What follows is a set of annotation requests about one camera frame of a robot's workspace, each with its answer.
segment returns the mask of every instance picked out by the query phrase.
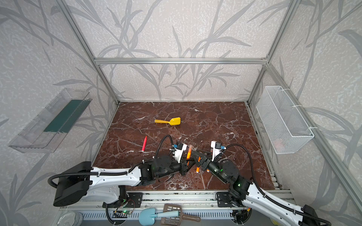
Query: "gray floor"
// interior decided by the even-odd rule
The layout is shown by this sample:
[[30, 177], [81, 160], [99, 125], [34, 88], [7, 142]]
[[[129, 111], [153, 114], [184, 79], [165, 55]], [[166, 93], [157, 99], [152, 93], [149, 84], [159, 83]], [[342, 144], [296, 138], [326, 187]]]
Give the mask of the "gray floor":
[[[155, 226], [161, 226], [161, 221], [156, 221]], [[105, 221], [83, 221], [80, 226], [111, 226], [112, 224]], [[188, 225], [188, 226], [201, 226], [201, 225], [207, 225], [207, 226], [234, 226], [236, 225], [231, 220], [201, 220], [201, 222], [195, 222], [195, 221], [182, 221], [181, 225]], [[245, 226], [274, 226], [274, 224], [270, 221], [270, 218], [259, 213], [256, 210], [253, 210], [252, 215], [250, 216], [249, 220], [244, 224]], [[122, 226], [141, 226], [141, 224], [138, 221], [135, 220], [129, 220], [125, 221]]]

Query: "brown handle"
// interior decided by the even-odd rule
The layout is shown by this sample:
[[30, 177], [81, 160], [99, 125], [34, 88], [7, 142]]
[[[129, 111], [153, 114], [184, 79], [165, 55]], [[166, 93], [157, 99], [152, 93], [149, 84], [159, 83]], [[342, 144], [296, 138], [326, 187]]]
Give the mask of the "brown handle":
[[187, 215], [187, 214], [183, 214], [181, 216], [181, 218], [183, 220], [190, 220], [190, 221], [197, 221], [197, 222], [200, 222], [201, 221], [201, 218], [200, 217], [194, 217], [194, 216], [191, 216], [191, 215]]

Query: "yellow toy shovel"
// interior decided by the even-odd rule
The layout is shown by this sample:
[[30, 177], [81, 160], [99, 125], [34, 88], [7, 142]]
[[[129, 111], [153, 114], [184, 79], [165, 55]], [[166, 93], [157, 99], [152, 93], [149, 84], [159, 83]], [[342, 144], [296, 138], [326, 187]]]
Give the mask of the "yellow toy shovel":
[[178, 117], [178, 118], [173, 118], [173, 119], [171, 119], [170, 121], [164, 121], [164, 120], [155, 119], [155, 123], [169, 123], [170, 125], [180, 125], [180, 123], [181, 123], [181, 118], [180, 118], [180, 117]]

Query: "leaf pattern wallpaper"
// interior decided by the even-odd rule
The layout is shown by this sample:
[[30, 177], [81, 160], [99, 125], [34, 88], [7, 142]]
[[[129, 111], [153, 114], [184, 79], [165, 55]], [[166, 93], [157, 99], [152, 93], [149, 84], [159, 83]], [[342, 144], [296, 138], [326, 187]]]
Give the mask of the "leaf pattern wallpaper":
[[[300, 4], [271, 62], [362, 185], [362, 1]], [[362, 217], [313, 142], [295, 154], [276, 155], [255, 105], [251, 106], [278, 177], [298, 204], [308, 203], [335, 225], [362, 225]]]
[[[92, 161], [117, 109], [55, 2], [0, 1], [0, 225], [51, 225], [59, 208], [46, 180]], [[52, 154], [8, 143], [61, 90], [87, 90], [91, 103]]]
[[[96, 57], [265, 57], [289, 0], [67, 0]], [[261, 65], [102, 65], [120, 100], [246, 100]]]

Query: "red marker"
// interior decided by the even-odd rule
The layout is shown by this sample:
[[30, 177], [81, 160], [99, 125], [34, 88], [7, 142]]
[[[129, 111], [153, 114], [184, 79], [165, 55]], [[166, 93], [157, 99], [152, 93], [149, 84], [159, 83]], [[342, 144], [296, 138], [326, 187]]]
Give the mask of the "red marker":
[[146, 147], [146, 142], [147, 142], [147, 136], [144, 138], [144, 141], [143, 141], [143, 146], [142, 146], [142, 151], [144, 152], [144, 149]]

